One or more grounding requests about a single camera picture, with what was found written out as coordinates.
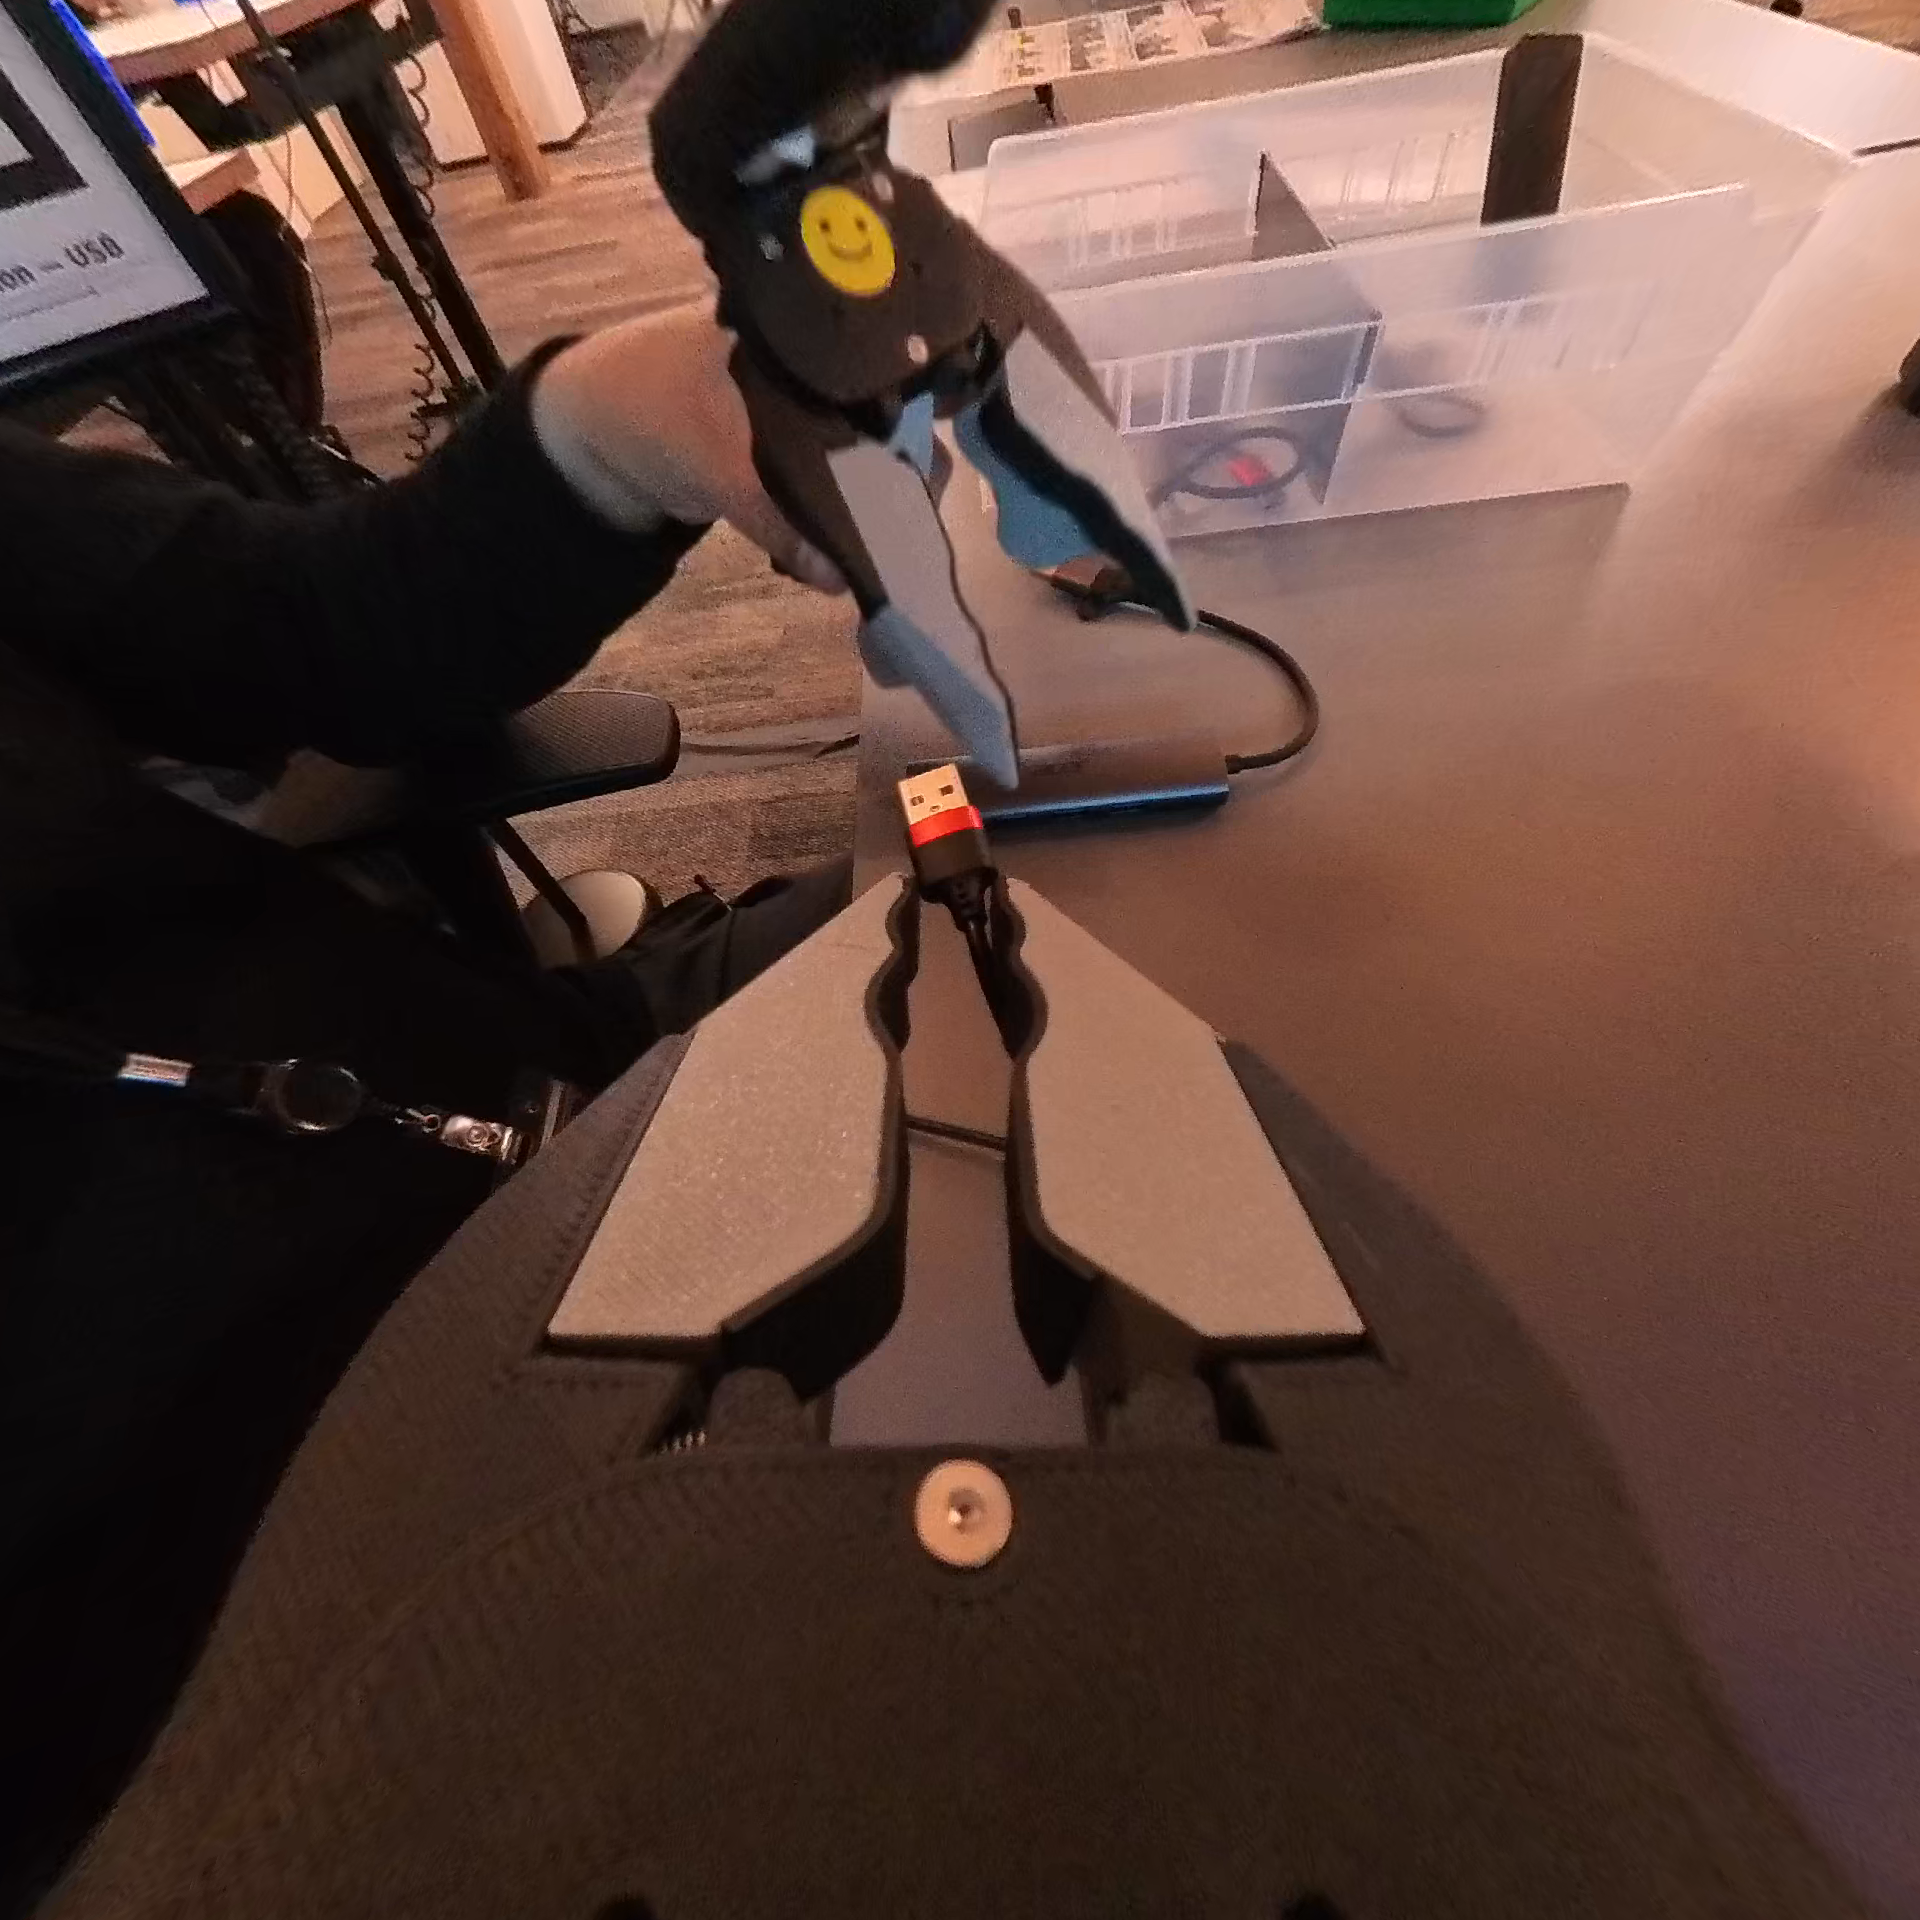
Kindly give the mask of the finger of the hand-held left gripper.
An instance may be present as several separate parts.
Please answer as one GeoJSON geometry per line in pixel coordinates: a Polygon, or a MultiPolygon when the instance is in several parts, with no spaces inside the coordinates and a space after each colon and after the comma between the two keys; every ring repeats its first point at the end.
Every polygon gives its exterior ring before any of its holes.
{"type": "Polygon", "coordinates": [[[1034,571],[1109,565],[1139,605],[1195,630],[1140,469],[1047,309],[956,309],[952,438],[994,498],[995,536],[1014,563],[1034,571]]]}
{"type": "Polygon", "coordinates": [[[1016,788],[1016,704],[957,588],[941,515],[952,471],[945,445],[856,441],[832,449],[827,469],[877,588],[861,626],[867,670],[914,689],[991,780],[1016,788]]]}

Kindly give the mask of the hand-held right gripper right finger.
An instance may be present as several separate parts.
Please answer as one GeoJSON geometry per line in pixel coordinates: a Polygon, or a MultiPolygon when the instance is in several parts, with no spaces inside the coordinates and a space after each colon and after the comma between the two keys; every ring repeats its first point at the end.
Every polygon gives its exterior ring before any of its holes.
{"type": "Polygon", "coordinates": [[[1011,1270],[1041,1376],[1360,1355],[1365,1316],[1229,1043],[1030,883],[1004,921],[1011,1270]]]}

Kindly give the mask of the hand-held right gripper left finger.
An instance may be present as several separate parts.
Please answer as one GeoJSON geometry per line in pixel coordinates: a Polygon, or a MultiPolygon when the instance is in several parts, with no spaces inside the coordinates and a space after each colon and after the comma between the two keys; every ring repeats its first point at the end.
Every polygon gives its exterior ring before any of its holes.
{"type": "Polygon", "coordinates": [[[830,1394],[905,1295],[905,994],[890,874],[685,1040],[547,1319],[565,1355],[830,1394]]]}

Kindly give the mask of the grey usb hub with cable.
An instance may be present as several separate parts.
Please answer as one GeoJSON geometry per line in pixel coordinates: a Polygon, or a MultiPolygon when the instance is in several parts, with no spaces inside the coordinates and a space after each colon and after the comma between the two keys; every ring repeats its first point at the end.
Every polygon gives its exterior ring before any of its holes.
{"type": "Polygon", "coordinates": [[[1280,770],[1316,744],[1321,693],[1299,656],[1231,615],[1195,609],[1195,626],[1261,656],[1287,688],[1294,729],[1265,750],[1225,750],[1211,733],[1136,733],[1071,739],[1021,755],[1021,783],[1009,785],[964,755],[956,780],[994,828],[1042,828],[1165,813],[1197,813],[1231,799],[1239,780],[1280,770]]]}

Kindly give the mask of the clear plastic organizer box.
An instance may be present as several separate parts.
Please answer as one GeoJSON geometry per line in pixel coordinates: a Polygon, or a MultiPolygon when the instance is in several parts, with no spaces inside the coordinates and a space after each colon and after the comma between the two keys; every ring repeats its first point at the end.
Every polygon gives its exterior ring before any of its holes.
{"type": "Polygon", "coordinates": [[[902,101],[894,151],[1055,299],[1139,469],[1197,428],[1335,445],[1316,515],[1169,539],[1631,485],[1849,163],[1574,33],[1549,219],[1480,228],[1502,45],[1124,115],[1067,79],[902,101]],[[1489,428],[1429,445],[1381,408],[1442,390],[1489,428]]]}

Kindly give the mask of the person's left forearm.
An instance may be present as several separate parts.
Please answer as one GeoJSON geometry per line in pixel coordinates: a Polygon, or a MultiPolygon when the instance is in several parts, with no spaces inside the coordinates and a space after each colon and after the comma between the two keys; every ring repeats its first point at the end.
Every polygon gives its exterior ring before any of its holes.
{"type": "Polygon", "coordinates": [[[707,531],[599,515],[535,433],[542,348],[407,474],[324,501],[2,439],[5,663],[136,750],[406,764],[551,694],[707,531]]]}

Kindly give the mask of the person's left hand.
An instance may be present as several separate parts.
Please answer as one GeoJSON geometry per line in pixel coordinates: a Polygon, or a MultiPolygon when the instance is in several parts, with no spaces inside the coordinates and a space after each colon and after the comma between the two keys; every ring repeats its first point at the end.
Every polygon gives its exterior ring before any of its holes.
{"type": "Polygon", "coordinates": [[[734,333],[691,301],[572,339],[534,376],[541,449],[612,528],[729,523],[785,576],[849,595],[842,571],[781,513],[755,469],[731,356],[734,333]]]}

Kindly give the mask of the person's white shoe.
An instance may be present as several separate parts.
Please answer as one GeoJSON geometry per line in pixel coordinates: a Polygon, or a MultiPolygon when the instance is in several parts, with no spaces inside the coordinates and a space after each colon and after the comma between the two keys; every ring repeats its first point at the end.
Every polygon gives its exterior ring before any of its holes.
{"type": "Polygon", "coordinates": [[[666,899],[649,879],[591,870],[535,889],[520,909],[520,929],[546,970],[595,965],[632,943],[660,918],[666,899]]]}

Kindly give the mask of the black rectangular card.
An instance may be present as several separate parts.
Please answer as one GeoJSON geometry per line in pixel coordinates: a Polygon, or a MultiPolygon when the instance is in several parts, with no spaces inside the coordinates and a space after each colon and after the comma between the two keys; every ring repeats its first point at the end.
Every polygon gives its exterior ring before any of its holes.
{"type": "Polygon", "coordinates": [[[1570,160],[1584,34],[1525,34],[1500,59],[1480,228],[1561,213],[1570,160]]]}

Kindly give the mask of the green cardboard box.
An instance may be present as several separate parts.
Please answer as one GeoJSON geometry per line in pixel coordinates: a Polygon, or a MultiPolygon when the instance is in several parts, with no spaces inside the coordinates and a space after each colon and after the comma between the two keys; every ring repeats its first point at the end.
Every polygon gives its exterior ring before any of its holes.
{"type": "Polygon", "coordinates": [[[1480,33],[1535,11],[1535,0],[1325,0],[1324,24],[1342,33],[1480,33]]]}

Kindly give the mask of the framed marker sign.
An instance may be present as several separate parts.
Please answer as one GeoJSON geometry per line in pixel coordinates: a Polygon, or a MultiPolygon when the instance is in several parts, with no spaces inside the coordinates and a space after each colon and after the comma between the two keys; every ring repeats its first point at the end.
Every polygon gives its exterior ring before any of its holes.
{"type": "Polygon", "coordinates": [[[2,11],[2,398],[229,325],[237,283],[60,5],[2,11]]]}

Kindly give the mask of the wooden support post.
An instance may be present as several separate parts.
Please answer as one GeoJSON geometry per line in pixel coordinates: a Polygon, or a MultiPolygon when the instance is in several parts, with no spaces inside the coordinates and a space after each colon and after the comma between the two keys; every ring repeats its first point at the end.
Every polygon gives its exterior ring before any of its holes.
{"type": "Polygon", "coordinates": [[[515,5],[434,3],[450,74],[462,95],[501,193],[514,204],[546,196],[546,151],[520,86],[524,34],[515,5]]]}

